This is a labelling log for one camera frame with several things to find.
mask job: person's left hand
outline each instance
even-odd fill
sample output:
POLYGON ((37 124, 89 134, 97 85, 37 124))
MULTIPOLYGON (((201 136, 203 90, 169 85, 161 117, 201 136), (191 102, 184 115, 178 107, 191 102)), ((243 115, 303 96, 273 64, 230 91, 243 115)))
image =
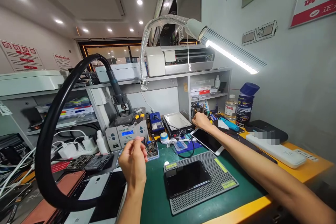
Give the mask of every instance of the person's left hand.
POLYGON ((126 178, 128 190, 145 187, 148 158, 146 147, 141 142, 143 139, 137 136, 129 141, 119 157, 119 164, 126 178))

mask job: digital display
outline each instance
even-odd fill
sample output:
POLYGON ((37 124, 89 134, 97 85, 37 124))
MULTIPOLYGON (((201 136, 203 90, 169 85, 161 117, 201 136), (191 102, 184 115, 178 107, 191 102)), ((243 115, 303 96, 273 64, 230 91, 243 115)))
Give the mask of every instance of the digital display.
POLYGON ((132 134, 134 134, 133 131, 125 131, 125 132, 121 133, 122 136, 125 136, 125 135, 132 135, 132 134))

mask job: gray silicone mat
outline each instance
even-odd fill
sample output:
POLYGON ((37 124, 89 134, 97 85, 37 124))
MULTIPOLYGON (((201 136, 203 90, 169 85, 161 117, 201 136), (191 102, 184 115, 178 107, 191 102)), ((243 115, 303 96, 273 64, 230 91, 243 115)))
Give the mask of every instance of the gray silicone mat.
POLYGON ((237 180, 228 172, 224 165, 211 152, 203 152, 188 159, 177 161, 163 167, 166 171, 190 164, 195 161, 201 161, 211 176, 211 182, 176 196, 169 200, 170 208, 173 215, 187 210, 203 201, 224 193, 239 185, 237 180))

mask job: phone frame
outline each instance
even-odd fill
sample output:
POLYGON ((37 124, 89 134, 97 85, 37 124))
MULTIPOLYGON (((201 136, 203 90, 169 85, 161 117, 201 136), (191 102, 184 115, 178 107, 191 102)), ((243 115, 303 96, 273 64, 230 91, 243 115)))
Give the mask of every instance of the phone frame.
POLYGON ((219 155, 221 154, 221 152, 225 149, 224 146, 223 146, 223 145, 220 146, 220 148, 219 148, 216 152, 214 152, 214 151, 211 150, 208 146, 206 146, 201 140, 199 140, 199 139, 197 139, 196 137, 193 136, 193 134, 194 134, 197 130, 202 130, 202 129, 197 128, 197 129, 195 129, 194 131, 192 131, 192 132, 190 133, 190 135, 191 135, 193 138, 195 138, 198 142, 200 142, 205 148, 207 148, 209 151, 211 151, 213 154, 215 154, 216 156, 219 156, 219 155))

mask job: hand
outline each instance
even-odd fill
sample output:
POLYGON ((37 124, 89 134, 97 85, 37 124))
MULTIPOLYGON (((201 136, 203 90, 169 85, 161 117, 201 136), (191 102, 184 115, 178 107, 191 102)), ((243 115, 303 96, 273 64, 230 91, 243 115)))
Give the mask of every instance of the hand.
POLYGON ((144 189, 146 183, 147 151, 141 142, 144 138, 137 136, 129 141, 119 157, 119 164, 127 181, 127 190, 144 189))
POLYGON ((201 128, 204 131, 208 131, 212 127, 208 117, 200 112, 197 112, 191 121, 197 126, 197 128, 201 128))

